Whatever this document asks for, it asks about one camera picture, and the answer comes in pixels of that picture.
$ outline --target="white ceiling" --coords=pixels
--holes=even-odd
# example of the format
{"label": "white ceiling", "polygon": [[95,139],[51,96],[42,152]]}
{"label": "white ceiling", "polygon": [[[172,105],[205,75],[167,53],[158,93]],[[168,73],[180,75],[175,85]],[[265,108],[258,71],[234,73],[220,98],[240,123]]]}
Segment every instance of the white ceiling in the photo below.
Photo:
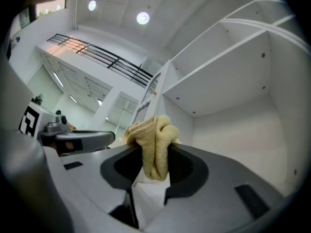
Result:
{"label": "white ceiling", "polygon": [[[178,54],[199,34],[231,12],[253,0],[97,0],[89,11],[89,0],[78,0],[77,24],[85,21],[109,23],[130,30],[172,55]],[[136,21],[138,13],[150,15],[146,25]]]}
{"label": "white ceiling", "polygon": [[[60,89],[62,89],[62,87],[59,82],[55,80],[53,72],[57,74],[64,85],[65,91],[68,92],[79,105],[94,113],[97,111],[99,108],[97,100],[100,99],[104,101],[110,91],[108,85],[81,75],[81,73],[77,72],[75,67],[46,53],[42,54],[42,59],[45,69]],[[120,96],[109,112],[108,121],[116,125],[120,123],[121,127],[127,128],[136,107],[137,103]]]}

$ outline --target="towel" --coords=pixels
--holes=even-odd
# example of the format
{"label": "towel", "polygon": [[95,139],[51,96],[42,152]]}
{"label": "towel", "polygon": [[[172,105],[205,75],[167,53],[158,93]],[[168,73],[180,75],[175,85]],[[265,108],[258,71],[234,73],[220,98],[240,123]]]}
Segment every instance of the towel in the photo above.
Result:
{"label": "towel", "polygon": [[137,122],[124,133],[124,142],[137,142],[142,148],[142,167],[147,178],[164,181],[168,174],[167,147],[180,143],[178,129],[171,125],[168,116],[153,116],[144,122]]}

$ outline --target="ceiling light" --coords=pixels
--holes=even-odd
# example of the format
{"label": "ceiling light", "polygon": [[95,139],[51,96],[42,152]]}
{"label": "ceiling light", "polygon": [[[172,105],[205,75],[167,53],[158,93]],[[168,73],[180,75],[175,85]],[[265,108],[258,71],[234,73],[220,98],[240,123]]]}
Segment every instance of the ceiling light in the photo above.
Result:
{"label": "ceiling light", "polygon": [[96,1],[93,0],[93,1],[89,2],[88,9],[90,11],[92,11],[92,10],[95,10],[95,8],[96,8]]}
{"label": "ceiling light", "polygon": [[58,80],[58,82],[62,85],[62,87],[64,87],[63,83],[60,82],[60,80],[59,80],[59,78],[58,78],[58,76],[57,76],[57,74],[55,72],[54,72],[54,76]]}
{"label": "ceiling light", "polygon": [[139,24],[146,24],[149,21],[149,15],[146,12],[141,12],[136,19]]}
{"label": "ceiling light", "polygon": [[72,96],[70,96],[70,98],[71,98],[73,101],[77,102]]}

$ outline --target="metal railing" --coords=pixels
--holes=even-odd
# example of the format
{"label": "metal railing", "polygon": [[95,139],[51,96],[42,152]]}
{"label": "metal railing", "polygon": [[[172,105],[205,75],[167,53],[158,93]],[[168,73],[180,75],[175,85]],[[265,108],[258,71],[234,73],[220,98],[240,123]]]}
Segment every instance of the metal railing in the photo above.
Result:
{"label": "metal railing", "polygon": [[153,77],[150,73],[121,58],[120,56],[88,42],[58,33],[47,41],[59,46],[64,46],[77,54],[81,54],[84,57],[87,57],[92,61],[95,61],[102,66],[124,76],[141,87],[145,88],[150,79]]}

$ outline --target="black slot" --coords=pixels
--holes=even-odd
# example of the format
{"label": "black slot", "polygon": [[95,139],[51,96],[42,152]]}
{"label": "black slot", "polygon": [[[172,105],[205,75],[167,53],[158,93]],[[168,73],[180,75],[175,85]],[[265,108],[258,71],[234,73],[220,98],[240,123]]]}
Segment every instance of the black slot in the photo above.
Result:
{"label": "black slot", "polygon": [[254,189],[248,185],[243,184],[234,188],[242,199],[243,203],[252,214],[254,219],[257,219],[269,211],[269,207],[258,196]]}
{"label": "black slot", "polygon": [[115,208],[109,215],[129,226],[139,229],[131,191],[126,194],[124,203]]}
{"label": "black slot", "polygon": [[72,168],[75,168],[75,167],[78,167],[78,166],[82,166],[83,164],[79,161],[76,161],[76,162],[72,162],[72,163],[68,163],[68,164],[65,164],[64,165],[64,168],[66,170],[69,170],[69,169],[72,169]]}

